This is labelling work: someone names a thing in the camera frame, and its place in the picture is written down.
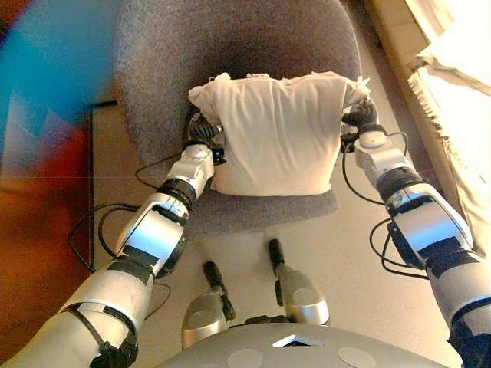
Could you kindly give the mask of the dark robot right hand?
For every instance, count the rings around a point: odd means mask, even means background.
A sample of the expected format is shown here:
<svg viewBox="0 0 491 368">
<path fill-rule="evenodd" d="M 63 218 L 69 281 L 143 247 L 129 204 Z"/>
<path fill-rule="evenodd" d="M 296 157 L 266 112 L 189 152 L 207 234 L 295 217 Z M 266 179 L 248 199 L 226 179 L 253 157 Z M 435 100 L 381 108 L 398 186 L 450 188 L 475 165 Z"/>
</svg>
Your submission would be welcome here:
<svg viewBox="0 0 491 368">
<path fill-rule="evenodd" d="M 374 102 L 365 99 L 356 103 L 348 113 L 344 113 L 341 122 L 350 127 L 360 128 L 377 123 L 377 109 Z"/>
</svg>

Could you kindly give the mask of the dark robot left hand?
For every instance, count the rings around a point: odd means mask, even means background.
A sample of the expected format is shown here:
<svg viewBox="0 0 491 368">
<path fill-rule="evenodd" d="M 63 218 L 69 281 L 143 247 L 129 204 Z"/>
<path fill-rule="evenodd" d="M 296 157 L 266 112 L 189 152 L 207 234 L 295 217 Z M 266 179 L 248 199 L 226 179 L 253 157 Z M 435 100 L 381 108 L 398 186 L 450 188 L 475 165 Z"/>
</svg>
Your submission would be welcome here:
<svg viewBox="0 0 491 368">
<path fill-rule="evenodd" d="M 187 126 L 188 140 L 215 145 L 215 138 L 222 132 L 222 126 L 210 123 L 201 113 L 191 116 Z"/>
</svg>

